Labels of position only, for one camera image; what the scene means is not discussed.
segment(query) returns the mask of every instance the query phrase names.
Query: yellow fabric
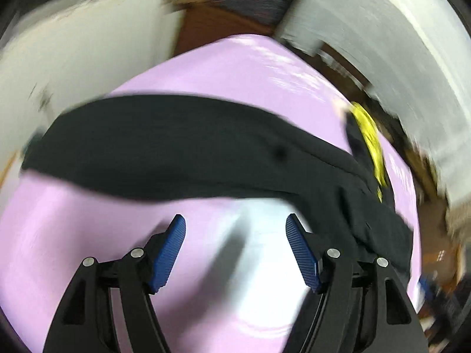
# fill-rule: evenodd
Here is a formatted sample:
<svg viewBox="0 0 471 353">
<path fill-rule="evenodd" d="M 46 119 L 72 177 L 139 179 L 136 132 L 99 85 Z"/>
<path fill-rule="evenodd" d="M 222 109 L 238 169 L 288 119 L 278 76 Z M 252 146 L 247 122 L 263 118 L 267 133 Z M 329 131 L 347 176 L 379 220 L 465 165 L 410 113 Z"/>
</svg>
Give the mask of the yellow fabric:
<svg viewBox="0 0 471 353">
<path fill-rule="evenodd" d="M 385 187 L 386 179 L 384 174 L 384 159 L 380 140 L 378 138 L 378 128 L 376 127 L 376 123 L 359 103 L 353 102 L 351 111 L 358 123 L 363 139 L 366 142 L 368 151 L 370 152 L 371 159 L 373 160 L 374 176 L 379 185 Z M 380 187 L 378 187 L 378 198 L 382 202 Z"/>
</svg>

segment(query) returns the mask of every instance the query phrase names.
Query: white wall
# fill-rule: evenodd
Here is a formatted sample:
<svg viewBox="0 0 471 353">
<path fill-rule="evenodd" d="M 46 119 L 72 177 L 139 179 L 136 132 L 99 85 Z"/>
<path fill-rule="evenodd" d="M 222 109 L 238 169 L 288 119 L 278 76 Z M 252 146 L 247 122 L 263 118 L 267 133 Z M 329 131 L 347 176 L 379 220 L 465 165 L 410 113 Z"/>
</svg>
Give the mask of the white wall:
<svg viewBox="0 0 471 353">
<path fill-rule="evenodd" d="M 46 17 L 0 55 L 0 171 L 38 126 L 167 59 L 182 13 L 163 0 L 90 0 Z M 51 100 L 39 112 L 42 92 Z"/>
</svg>

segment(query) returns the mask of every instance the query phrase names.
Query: pink tabletop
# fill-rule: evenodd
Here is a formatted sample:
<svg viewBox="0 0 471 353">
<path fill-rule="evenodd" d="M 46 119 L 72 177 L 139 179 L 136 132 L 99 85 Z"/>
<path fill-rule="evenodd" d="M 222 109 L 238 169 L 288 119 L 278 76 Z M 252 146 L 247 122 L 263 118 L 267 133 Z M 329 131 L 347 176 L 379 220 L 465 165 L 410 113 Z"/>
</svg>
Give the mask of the pink tabletop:
<svg viewBox="0 0 471 353">
<path fill-rule="evenodd" d="M 345 98 L 277 42 L 242 35 L 173 58 L 113 94 L 188 93 L 258 106 L 348 152 Z M 396 211 L 414 230 L 407 293 L 418 302 L 420 235 L 411 173 L 381 138 Z M 161 232 L 176 213 L 187 236 L 167 286 L 152 303 L 178 352 L 278 352 L 305 286 L 284 234 L 296 209 L 277 199 L 138 203 L 88 192 L 35 172 L 0 219 L 0 306 L 33 353 L 42 351 L 56 307 L 83 258 L 121 258 Z M 303 225 L 306 222 L 298 213 Z M 122 352 L 119 296 L 113 293 Z"/>
</svg>

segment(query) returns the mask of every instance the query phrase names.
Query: yellow and black garment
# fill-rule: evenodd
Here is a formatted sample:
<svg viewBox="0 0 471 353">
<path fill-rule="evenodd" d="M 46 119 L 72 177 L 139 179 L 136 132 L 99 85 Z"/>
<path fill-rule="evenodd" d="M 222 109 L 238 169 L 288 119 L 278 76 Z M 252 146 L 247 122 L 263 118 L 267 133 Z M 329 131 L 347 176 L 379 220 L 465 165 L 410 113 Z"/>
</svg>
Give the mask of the yellow and black garment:
<svg viewBox="0 0 471 353">
<path fill-rule="evenodd" d="M 384 165 L 376 123 L 359 104 L 352 104 L 347 114 L 347 138 L 356 161 L 372 173 L 378 183 L 378 199 L 394 208 L 394 191 Z"/>
</svg>

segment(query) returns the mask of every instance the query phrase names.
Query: blue object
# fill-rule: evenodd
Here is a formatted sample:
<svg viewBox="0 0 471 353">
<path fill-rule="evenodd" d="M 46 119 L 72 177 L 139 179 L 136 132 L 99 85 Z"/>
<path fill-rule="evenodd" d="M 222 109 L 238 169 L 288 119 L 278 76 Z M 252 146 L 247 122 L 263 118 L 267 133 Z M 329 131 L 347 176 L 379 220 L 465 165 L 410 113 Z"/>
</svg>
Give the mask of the blue object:
<svg viewBox="0 0 471 353">
<path fill-rule="evenodd" d="M 304 282 L 316 292 L 321 285 L 319 279 L 319 263 L 306 242 L 305 234 L 307 234 L 307 232 L 303 229 L 296 215 L 289 215 L 286 219 L 286 237 L 288 238 Z"/>
<path fill-rule="evenodd" d="M 149 282 L 153 291 L 158 292 L 169 279 L 178 252 L 185 239 L 187 225 L 182 215 L 176 215 L 164 234 L 166 239 L 154 260 L 154 274 Z"/>
</svg>

